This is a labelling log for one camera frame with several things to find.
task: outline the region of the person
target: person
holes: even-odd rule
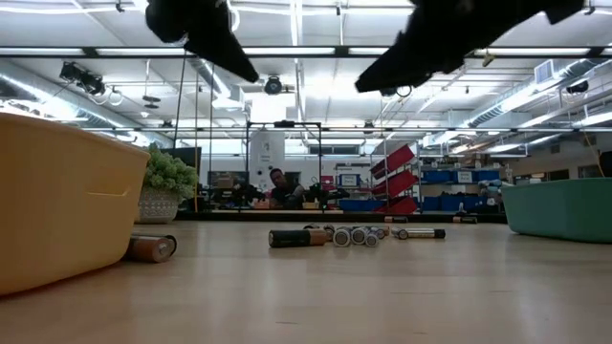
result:
[[[270,171],[270,179],[275,188],[270,199],[271,209],[301,209],[304,187],[294,181],[287,181],[280,168]]]

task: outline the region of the wicker basket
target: wicker basket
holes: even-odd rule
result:
[[[143,187],[138,202],[137,224],[167,224],[176,217],[179,195],[168,190]]]

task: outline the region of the yellow plastic bin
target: yellow plastic bin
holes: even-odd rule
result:
[[[149,155],[44,119],[0,113],[0,295],[118,262]]]

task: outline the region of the teal container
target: teal container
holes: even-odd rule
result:
[[[612,178],[504,187],[502,196],[516,233],[612,244]]]

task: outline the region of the light wood floor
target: light wood floor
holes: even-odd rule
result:
[[[268,248],[269,229],[296,227],[137,227],[176,235],[174,259],[117,264],[0,299],[0,342],[607,344],[612,338],[612,247],[519,236],[506,226],[443,225],[445,241]]]

